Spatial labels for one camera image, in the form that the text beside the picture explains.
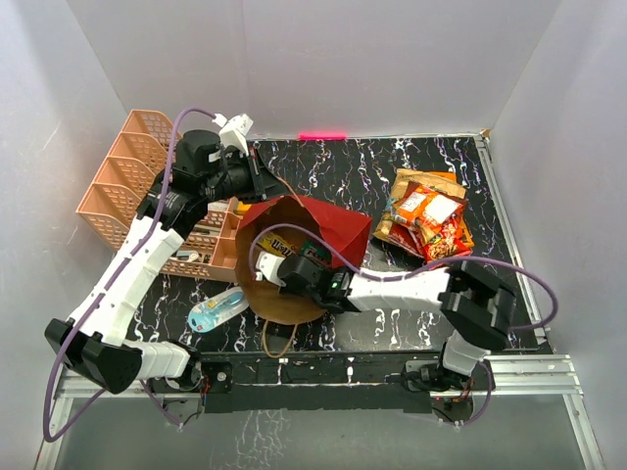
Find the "yellow candy pack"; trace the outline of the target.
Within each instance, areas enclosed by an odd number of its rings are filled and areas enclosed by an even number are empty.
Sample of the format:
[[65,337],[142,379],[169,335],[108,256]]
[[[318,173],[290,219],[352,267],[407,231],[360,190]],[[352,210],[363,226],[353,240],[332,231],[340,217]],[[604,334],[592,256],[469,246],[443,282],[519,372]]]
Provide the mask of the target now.
[[257,245],[264,251],[282,258],[294,255],[298,249],[294,244],[289,243],[274,232],[267,232]]

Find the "red brown paper bag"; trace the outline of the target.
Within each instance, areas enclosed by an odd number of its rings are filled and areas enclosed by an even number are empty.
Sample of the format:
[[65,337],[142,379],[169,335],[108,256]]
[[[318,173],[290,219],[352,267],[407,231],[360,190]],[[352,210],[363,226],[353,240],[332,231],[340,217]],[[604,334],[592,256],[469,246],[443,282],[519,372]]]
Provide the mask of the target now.
[[243,216],[235,237],[236,282],[250,310],[260,319],[296,327],[315,321],[327,310],[310,297],[282,295],[279,287],[257,281],[253,270],[260,253],[255,238],[265,229],[300,249],[311,237],[310,230],[332,246],[350,264],[359,267],[368,245],[371,217],[312,197],[293,194],[252,204]]

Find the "orange candy bag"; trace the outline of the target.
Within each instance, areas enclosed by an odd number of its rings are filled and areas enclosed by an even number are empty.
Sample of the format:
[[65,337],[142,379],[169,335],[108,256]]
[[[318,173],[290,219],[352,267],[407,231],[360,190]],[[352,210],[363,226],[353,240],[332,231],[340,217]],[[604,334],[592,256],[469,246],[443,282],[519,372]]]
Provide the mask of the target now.
[[393,205],[392,219],[406,227],[415,226],[422,214],[429,196],[417,190],[403,197]]
[[425,194],[418,206],[415,221],[424,234],[432,237],[440,232],[445,222],[453,215],[462,213],[464,208],[465,200],[432,192]]

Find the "red doritos chip bag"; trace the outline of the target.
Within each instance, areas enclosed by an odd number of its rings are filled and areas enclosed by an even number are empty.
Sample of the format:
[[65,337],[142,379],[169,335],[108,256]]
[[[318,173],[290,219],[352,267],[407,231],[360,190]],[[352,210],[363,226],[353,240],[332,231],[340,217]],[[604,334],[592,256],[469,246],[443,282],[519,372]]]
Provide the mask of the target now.
[[[403,197],[408,196],[414,190],[417,190],[424,194],[429,194],[432,192],[442,193],[438,190],[432,189],[423,184],[411,182]],[[462,221],[464,210],[465,208],[463,209],[462,213],[455,214],[452,217],[458,219],[459,221]],[[400,247],[413,256],[424,259],[423,254],[422,254],[422,246],[426,244],[429,240],[431,240],[437,234],[434,234],[432,237],[429,237],[428,235],[424,234],[420,230],[420,227],[418,224],[412,227],[406,227],[406,226],[403,226],[402,224],[396,223],[393,220],[392,227],[389,231],[387,243]]]

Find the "red skittles candy bag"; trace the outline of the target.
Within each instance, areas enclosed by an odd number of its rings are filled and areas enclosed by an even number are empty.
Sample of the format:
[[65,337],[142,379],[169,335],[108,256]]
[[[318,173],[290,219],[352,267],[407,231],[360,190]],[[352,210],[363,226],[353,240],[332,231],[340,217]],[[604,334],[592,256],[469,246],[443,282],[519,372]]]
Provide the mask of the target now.
[[470,255],[473,247],[474,242],[465,222],[452,217],[437,235],[422,246],[422,254],[426,261],[432,261]]

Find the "gold teal kettle chips bag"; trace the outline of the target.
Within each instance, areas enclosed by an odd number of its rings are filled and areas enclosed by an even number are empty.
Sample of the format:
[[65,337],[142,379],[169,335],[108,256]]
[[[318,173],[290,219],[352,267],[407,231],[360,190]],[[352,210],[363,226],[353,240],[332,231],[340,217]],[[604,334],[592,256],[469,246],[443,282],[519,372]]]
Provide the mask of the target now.
[[389,231],[393,222],[391,216],[392,206],[405,195],[411,182],[423,184],[448,196],[464,199],[466,195],[466,189],[458,184],[456,176],[451,172],[398,168],[384,212],[373,233],[373,236],[378,240],[388,241]]

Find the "green white candy box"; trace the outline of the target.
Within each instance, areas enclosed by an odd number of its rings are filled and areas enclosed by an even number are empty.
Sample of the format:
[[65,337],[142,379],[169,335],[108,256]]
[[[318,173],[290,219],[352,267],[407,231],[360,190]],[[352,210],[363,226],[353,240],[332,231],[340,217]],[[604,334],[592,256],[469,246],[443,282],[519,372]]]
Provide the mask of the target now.
[[329,264],[331,261],[331,254],[329,251],[320,244],[308,240],[300,250],[302,256],[308,259],[315,259],[321,263]]

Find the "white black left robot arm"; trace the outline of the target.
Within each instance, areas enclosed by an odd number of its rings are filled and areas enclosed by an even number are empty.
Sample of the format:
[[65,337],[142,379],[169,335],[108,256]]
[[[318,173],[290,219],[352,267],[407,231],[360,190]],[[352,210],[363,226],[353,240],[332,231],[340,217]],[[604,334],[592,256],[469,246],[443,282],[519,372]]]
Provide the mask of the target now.
[[44,332],[54,365],[119,394],[134,381],[169,378],[182,391],[196,388],[203,368],[173,341],[130,342],[130,321],[155,278],[215,201],[265,202],[290,191],[243,137],[233,143],[207,130],[172,137],[165,169],[139,204],[125,240],[82,304]]

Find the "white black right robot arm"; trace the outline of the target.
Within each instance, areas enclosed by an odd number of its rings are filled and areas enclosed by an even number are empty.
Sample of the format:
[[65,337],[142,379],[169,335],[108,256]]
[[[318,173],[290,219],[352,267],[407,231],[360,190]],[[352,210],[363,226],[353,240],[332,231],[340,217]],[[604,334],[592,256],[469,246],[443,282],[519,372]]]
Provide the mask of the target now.
[[292,255],[272,269],[270,281],[283,295],[308,298],[323,310],[339,314],[378,308],[438,311],[454,331],[438,361],[407,366],[405,387],[421,392],[467,390],[475,366],[508,345],[515,310],[515,293],[489,270],[456,262],[411,276],[348,267],[327,268],[301,255]]

